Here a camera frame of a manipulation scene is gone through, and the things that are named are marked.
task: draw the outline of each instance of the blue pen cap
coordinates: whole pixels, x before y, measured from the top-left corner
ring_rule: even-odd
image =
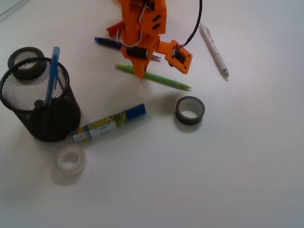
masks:
[[[144,104],[140,104],[138,106],[125,110],[124,112],[128,118],[128,121],[130,121],[141,115],[146,114],[146,108],[145,108]]]

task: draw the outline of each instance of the white pen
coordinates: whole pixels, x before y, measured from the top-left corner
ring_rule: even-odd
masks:
[[[202,24],[199,24],[199,31],[201,33],[201,35],[203,36],[207,46],[209,47],[211,54],[214,57],[214,60],[216,62],[216,64],[218,65],[219,69],[221,70],[221,72],[225,73],[227,77],[229,77],[229,72],[228,69],[222,59],[222,56],[220,56],[219,51],[217,50],[217,48],[214,45],[214,41],[211,38],[209,29],[206,26],[203,26]]]

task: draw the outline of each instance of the pencil holder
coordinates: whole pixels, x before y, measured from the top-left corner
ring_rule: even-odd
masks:
[[[80,109],[69,85],[67,70],[58,64],[58,80],[51,105],[46,105],[50,58],[30,58],[17,63],[0,82],[0,100],[36,138],[54,142],[65,139],[79,126]],[[33,72],[31,80],[19,79]]]

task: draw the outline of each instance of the red plug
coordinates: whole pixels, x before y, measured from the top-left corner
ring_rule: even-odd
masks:
[[[122,27],[124,27],[125,24],[123,21],[119,22],[118,24],[116,25],[113,25],[111,27],[108,27],[106,30],[108,31],[109,33],[109,36],[116,36],[117,34],[117,30],[121,29]]]

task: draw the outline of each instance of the green pencil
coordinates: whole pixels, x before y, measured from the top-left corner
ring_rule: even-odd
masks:
[[[117,64],[117,65],[115,65],[115,67],[116,67],[116,69],[119,69],[121,71],[134,74],[133,66],[131,66],[131,65]],[[192,89],[190,86],[185,85],[183,83],[180,83],[180,82],[177,82],[177,81],[165,78],[165,77],[161,77],[161,76],[158,76],[158,75],[154,75],[154,74],[151,74],[151,73],[148,73],[148,72],[144,73],[143,78],[149,79],[149,80],[161,83],[161,84],[164,84],[166,86],[172,86],[172,87],[175,87],[175,88],[178,88],[178,89],[183,89],[183,90]]]

